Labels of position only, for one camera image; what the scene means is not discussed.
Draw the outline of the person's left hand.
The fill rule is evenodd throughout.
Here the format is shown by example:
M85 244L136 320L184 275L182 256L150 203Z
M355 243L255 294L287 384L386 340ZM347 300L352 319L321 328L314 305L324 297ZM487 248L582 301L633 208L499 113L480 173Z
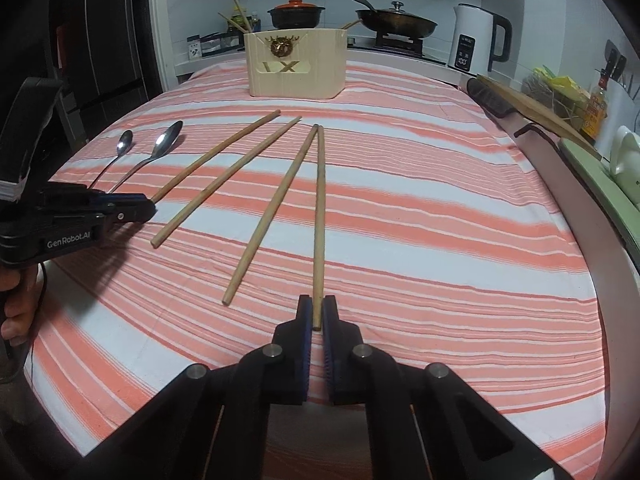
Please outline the person's left hand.
M23 270L1 268L1 291L9 294L4 306L6 320L1 325L2 339L12 347L24 344L36 315L39 289L38 268Z

